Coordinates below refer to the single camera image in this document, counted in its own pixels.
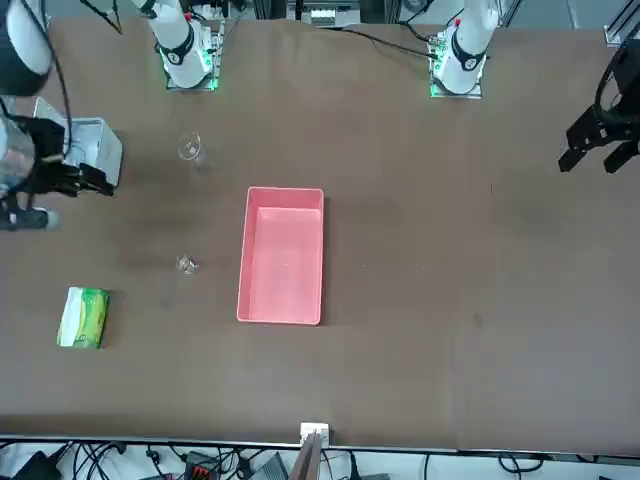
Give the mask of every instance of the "metal bracket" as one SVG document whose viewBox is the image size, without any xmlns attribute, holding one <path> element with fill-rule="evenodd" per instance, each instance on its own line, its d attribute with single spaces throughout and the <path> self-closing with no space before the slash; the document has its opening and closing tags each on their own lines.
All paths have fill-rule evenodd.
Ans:
<svg viewBox="0 0 640 480">
<path fill-rule="evenodd" d="M 300 424 L 300 445 L 304 443 L 309 435 L 317 433 L 322 438 L 322 448 L 327 448 L 330 440 L 329 432 L 328 423 L 303 422 Z"/>
</svg>

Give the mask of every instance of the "black device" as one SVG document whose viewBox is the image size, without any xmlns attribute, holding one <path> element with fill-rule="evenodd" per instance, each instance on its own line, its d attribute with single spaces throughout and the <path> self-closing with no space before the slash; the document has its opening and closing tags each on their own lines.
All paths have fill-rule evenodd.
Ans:
<svg viewBox="0 0 640 480">
<path fill-rule="evenodd" d="M 60 449 L 51 457 L 47 457 L 41 451 L 34 453 L 11 480 L 60 480 L 62 475 L 56 468 L 56 464 L 62 452 L 63 450 Z"/>
<path fill-rule="evenodd" d="M 612 142 L 622 143 L 604 160 L 608 173 L 617 172 L 640 153 L 640 40 L 633 38 L 639 30 L 640 24 L 614 54 L 600 79 L 593 105 L 567 130 L 569 149 L 558 160 L 562 172 L 571 171 L 589 150 Z M 611 79 L 616 82 L 620 99 L 605 110 L 602 92 Z"/>
</svg>

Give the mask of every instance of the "floor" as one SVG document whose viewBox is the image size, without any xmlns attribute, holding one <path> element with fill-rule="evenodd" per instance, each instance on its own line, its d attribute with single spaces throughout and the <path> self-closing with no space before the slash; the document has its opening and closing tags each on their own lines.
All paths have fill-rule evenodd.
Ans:
<svg viewBox="0 0 640 480">
<path fill-rule="evenodd" d="M 62 444 L 19 444 L 11 445 L 0 451 L 0 475 L 15 475 L 22 465 L 38 450 L 42 450 L 47 455 L 55 452 Z M 76 447 L 72 447 L 58 464 L 58 469 L 63 474 L 63 479 L 73 478 L 73 459 Z M 169 474 L 175 474 L 173 479 L 178 478 L 184 472 L 184 465 L 181 460 L 167 447 L 154 447 L 160 455 L 158 465 L 160 471 L 166 478 Z M 178 453 L 186 453 L 190 448 L 177 447 Z M 105 455 L 100 463 L 107 480 L 138 480 L 157 476 L 157 470 L 151 460 L 146 456 L 146 446 L 127 447 L 124 454 L 119 455 L 112 450 Z M 213 449 L 197 448 L 197 451 L 217 456 L 218 452 Z M 252 461 L 252 468 L 257 471 L 262 464 L 267 462 L 275 450 L 259 453 Z M 256 450 L 246 450 L 243 452 L 245 458 L 250 457 Z M 288 472 L 295 462 L 296 453 L 293 451 L 281 451 L 283 463 Z M 374 474 L 387 474 L 390 479 L 416 479 L 421 480 L 510 480 L 516 479 L 517 475 L 510 474 L 501 469 L 498 460 L 495 458 L 465 458 L 442 455 L 431 455 L 428 462 L 427 475 L 425 477 L 425 455 L 421 454 L 393 454 L 393 453 L 357 453 L 355 455 L 358 471 L 361 476 Z M 78 456 L 78 465 L 81 465 L 86 458 L 84 453 Z M 331 472 L 323 462 L 320 467 L 320 480 L 342 480 L 349 478 L 351 472 L 351 462 L 346 452 L 329 451 L 327 454 L 331 464 Z M 537 461 L 520 461 L 520 467 L 526 468 L 537 464 Z M 78 478 L 86 478 L 90 463 L 80 470 Z M 559 461 L 546 461 L 542 467 L 533 472 L 523 474 L 524 480 L 564 480 L 567 478 L 576 480 L 598 480 L 605 477 L 610 480 L 631 480 L 640 479 L 640 467 L 630 467 L 621 465 L 600 465 L 589 463 L 570 463 Z M 232 474 L 223 476 L 223 480 L 232 480 Z"/>
</svg>

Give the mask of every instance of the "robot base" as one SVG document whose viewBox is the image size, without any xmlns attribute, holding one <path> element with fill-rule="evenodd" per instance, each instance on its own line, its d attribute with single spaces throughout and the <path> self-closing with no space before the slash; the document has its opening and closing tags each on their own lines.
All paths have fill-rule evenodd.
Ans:
<svg viewBox="0 0 640 480">
<path fill-rule="evenodd" d="M 429 95 L 431 96 L 431 98 L 455 97 L 472 98 L 479 100 L 482 98 L 482 89 L 480 88 L 482 70 L 480 71 L 478 81 L 476 82 L 473 89 L 463 95 L 451 93 L 446 88 L 444 88 L 442 84 L 436 79 L 435 72 L 442 66 L 442 57 L 445 55 L 445 52 L 447 50 L 447 42 L 450 35 L 451 33 L 448 30 L 445 30 L 443 32 L 438 32 L 437 35 L 431 37 L 431 39 L 429 40 L 429 53 L 435 53 L 438 56 L 438 60 L 434 60 L 431 58 L 429 59 Z"/>
<path fill-rule="evenodd" d="M 209 47 L 206 51 L 203 49 L 202 56 L 204 61 L 211 65 L 211 71 L 207 73 L 204 78 L 197 85 L 191 88 L 183 88 L 171 79 L 168 72 L 165 69 L 167 77 L 167 90 L 170 92 L 213 92 L 218 88 L 220 78 L 220 64 L 222 63 L 222 50 L 224 46 L 224 26 L 225 20 L 219 20 L 219 28 L 214 31 L 210 27 L 204 27 L 202 32 L 209 35 L 210 41 L 204 41 L 204 44 Z"/>
</svg>

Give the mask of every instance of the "glass cup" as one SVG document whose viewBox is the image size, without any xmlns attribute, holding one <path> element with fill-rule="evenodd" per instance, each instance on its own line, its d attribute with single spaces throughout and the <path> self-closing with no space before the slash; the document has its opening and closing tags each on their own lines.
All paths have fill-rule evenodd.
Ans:
<svg viewBox="0 0 640 480">
<path fill-rule="evenodd" d="M 209 158 L 200 135 L 195 132 L 185 133 L 178 140 L 178 155 L 181 159 L 191 162 L 196 169 L 206 169 L 209 166 Z"/>
</svg>

